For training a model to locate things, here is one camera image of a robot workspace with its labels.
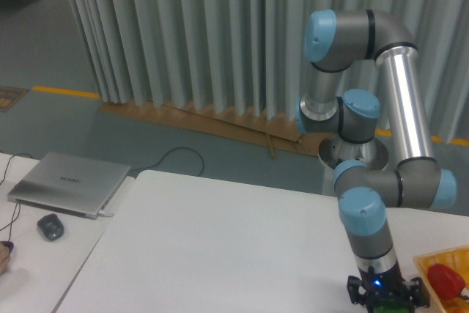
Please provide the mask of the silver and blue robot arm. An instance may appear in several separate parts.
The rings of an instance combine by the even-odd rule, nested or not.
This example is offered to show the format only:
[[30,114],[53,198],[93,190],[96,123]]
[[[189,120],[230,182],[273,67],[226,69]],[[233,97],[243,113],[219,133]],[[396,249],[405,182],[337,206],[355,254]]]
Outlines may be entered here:
[[[318,76],[296,105],[302,133],[326,132],[320,160],[332,173],[339,217],[359,276],[347,280],[355,305],[368,312],[414,312],[429,306],[420,278],[402,277],[386,210],[440,210],[453,205],[457,181],[438,166],[417,79],[418,47],[411,32],[378,10],[313,12],[303,41]],[[336,88],[354,62],[371,60],[385,81],[397,166],[376,139],[380,101],[363,89]]]

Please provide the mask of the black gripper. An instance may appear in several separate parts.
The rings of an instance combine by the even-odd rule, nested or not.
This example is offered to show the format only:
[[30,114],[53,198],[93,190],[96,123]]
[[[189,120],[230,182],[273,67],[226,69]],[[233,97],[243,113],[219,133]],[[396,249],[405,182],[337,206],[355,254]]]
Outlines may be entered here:
[[360,278],[348,276],[347,292],[353,305],[373,306],[373,302],[404,302],[409,309],[430,307],[428,289],[420,276],[404,281],[398,264],[378,272],[376,267],[358,268]]

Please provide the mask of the person's hand on mouse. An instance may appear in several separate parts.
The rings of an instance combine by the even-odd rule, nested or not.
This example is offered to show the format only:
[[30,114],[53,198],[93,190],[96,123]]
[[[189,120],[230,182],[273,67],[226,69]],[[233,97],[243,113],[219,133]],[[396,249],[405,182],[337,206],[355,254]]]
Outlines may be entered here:
[[0,274],[3,274],[6,271],[10,260],[11,254],[9,253],[9,250],[0,244]]

